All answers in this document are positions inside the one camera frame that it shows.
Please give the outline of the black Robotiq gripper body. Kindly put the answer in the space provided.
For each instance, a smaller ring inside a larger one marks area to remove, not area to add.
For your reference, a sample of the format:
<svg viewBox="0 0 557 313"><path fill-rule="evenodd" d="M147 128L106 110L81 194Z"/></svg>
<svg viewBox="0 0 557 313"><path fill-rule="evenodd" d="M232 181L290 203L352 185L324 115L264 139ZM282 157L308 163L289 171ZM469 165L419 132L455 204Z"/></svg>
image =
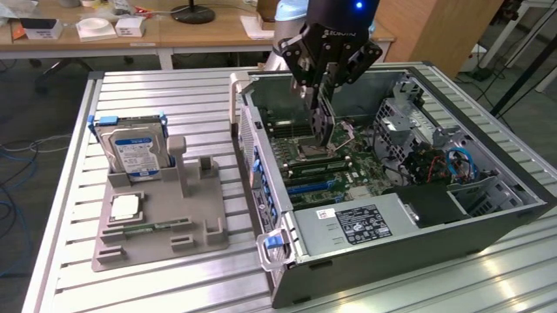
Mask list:
<svg viewBox="0 0 557 313"><path fill-rule="evenodd" d="M379 1L310 1L301 35L321 76L338 60L342 45L363 46L371 40Z"/></svg>

